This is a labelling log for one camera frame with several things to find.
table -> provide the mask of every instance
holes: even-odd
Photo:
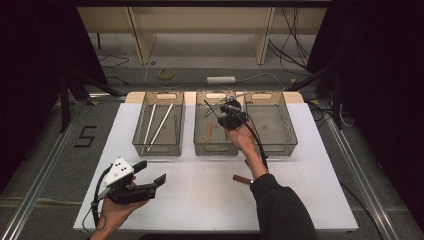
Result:
[[[287,104],[299,141],[290,157],[268,160],[269,170],[281,185],[296,191],[308,209],[317,230],[353,231],[358,225],[338,183],[310,110],[300,94]],[[244,157],[196,156],[193,145],[195,92],[186,92],[183,148],[180,157],[140,157],[131,141],[140,114],[142,94],[129,94],[121,104],[92,182],[87,190],[74,229],[82,221],[100,174],[118,156],[131,165],[148,160],[136,174],[136,183],[152,182],[166,173],[167,181],[156,198],[135,211],[121,230],[141,233],[249,233],[259,231],[256,204],[247,185],[232,180],[234,174],[250,177]],[[84,226],[94,229],[92,217]]]

person's left hand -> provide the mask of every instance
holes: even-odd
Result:
[[[142,201],[129,205],[121,205],[115,204],[112,202],[112,200],[106,197],[103,200],[102,214],[97,225],[97,230],[94,232],[90,239],[107,239],[116,230],[118,230],[118,228],[128,219],[132,212],[147,202],[148,201]]]

gray carpet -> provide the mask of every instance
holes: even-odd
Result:
[[[160,86],[183,86],[178,90],[197,89],[222,89],[222,86],[199,86],[206,84],[207,76],[236,76],[236,79],[245,79],[259,73],[270,72],[278,77],[286,86],[290,86],[290,79],[296,78],[298,81],[304,77],[299,77],[281,70],[237,70],[237,69],[175,69],[175,77],[172,80],[161,80],[157,77],[160,69],[148,69],[147,80],[151,84]],[[109,79],[110,86],[124,93],[131,91],[158,91],[163,88],[153,87],[143,81],[145,69],[105,69],[107,76],[115,76],[129,82],[124,85],[117,79]],[[255,89],[255,90],[275,90],[280,89],[276,80],[264,75],[243,83],[226,85],[234,89]],[[100,92],[92,86],[87,86],[90,92]],[[302,89],[304,99],[314,97],[314,86]],[[79,211],[79,204],[82,202],[88,184],[90,183],[96,164],[103,151],[108,134],[112,127],[121,101],[99,100],[97,105],[85,106],[78,117],[74,131],[71,133],[69,141],[63,150],[52,174],[49,177],[42,193],[42,198],[49,198],[61,201],[59,204],[37,203],[32,211],[19,239],[83,239],[88,236],[85,233],[72,229],[73,222]],[[0,226],[4,230],[7,222],[13,216],[19,199],[24,197],[27,190],[35,179],[39,169],[47,158],[50,149],[53,147],[60,130],[61,118],[60,109],[55,107],[48,121],[46,122],[42,134],[34,143],[28,160],[22,163],[14,178],[3,192],[0,205]],[[338,178],[346,184],[355,195],[362,200],[361,193],[356,186],[356,182],[350,173],[348,165],[337,146],[337,143],[327,125],[322,121],[317,122],[319,132],[333,164]],[[87,139],[79,139],[79,135],[84,126],[96,126],[97,128],[87,129],[86,135],[94,136],[94,140],[89,148],[75,148],[75,145],[86,144]],[[344,133],[348,137],[358,160],[381,203],[393,221],[394,228],[400,239],[424,239],[422,232],[416,225],[408,210],[405,208],[396,191],[386,178],[384,171],[377,167],[372,150],[369,149],[361,131],[356,126],[344,128]],[[358,202],[345,191],[346,198],[352,208],[354,216],[360,223],[359,230],[352,233],[332,233],[320,232],[320,239],[379,239],[377,231],[372,222],[361,209]],[[141,239],[199,239],[199,236],[175,236],[175,235],[147,235]],[[202,239],[216,236],[200,236]],[[219,239],[254,239],[256,236],[218,236]],[[121,233],[114,235],[113,239],[139,239],[137,233]]]

power strip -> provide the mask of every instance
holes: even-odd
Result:
[[[235,83],[235,77],[208,77],[209,84]]]

white tabletop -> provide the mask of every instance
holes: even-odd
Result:
[[[307,104],[292,103],[287,107],[299,143],[290,157],[268,160],[270,173],[299,195],[317,230],[358,229]],[[187,104],[181,156],[140,157],[132,145],[140,110],[141,104],[121,104],[74,229],[83,230],[82,222],[101,173],[121,156],[131,165],[148,160],[147,168],[136,174],[137,184],[167,175],[156,198],[136,210],[121,230],[257,232],[256,204],[249,186],[232,180],[234,174],[251,178],[244,156],[196,156],[195,105]],[[91,213],[84,226],[94,229]]]

